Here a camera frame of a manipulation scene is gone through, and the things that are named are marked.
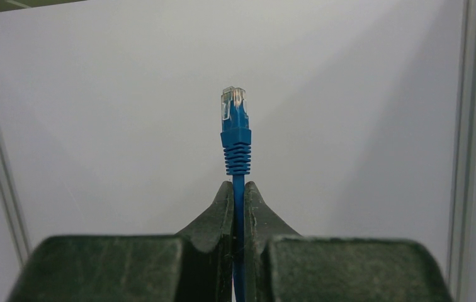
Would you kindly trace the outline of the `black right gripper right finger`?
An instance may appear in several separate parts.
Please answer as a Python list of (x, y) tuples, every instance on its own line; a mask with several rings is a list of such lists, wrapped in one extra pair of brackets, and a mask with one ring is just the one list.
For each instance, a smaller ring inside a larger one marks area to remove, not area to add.
[(419, 242), (297, 233), (244, 193), (246, 301), (451, 301), (441, 269)]

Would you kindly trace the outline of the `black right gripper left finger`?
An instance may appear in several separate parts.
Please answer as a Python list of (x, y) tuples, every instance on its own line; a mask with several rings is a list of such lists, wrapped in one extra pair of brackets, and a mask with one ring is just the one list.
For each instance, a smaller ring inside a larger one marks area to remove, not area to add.
[(230, 301), (233, 190), (172, 235), (48, 237), (20, 272), (9, 301)]

